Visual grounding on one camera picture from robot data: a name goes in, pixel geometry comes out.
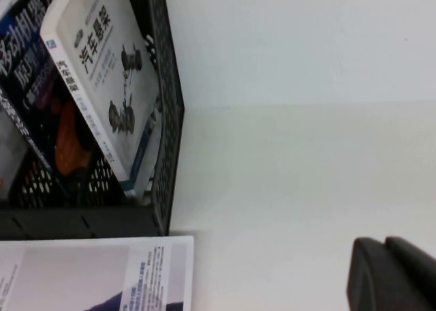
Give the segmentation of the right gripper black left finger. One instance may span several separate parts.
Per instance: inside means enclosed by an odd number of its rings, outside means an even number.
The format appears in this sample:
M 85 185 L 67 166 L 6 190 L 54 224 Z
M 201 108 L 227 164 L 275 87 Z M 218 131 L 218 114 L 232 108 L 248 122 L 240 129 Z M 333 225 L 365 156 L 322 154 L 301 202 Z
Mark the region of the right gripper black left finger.
M 347 300 L 350 310 L 413 310 L 416 292 L 385 245 L 361 237 L 353 244 Z

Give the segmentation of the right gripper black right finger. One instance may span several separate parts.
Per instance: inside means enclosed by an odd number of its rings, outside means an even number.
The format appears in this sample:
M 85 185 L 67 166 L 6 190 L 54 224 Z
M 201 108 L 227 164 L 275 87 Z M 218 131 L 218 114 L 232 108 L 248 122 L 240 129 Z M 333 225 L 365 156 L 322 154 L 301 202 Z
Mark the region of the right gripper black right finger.
M 385 245 L 435 310 L 435 258 L 401 237 L 387 237 Z

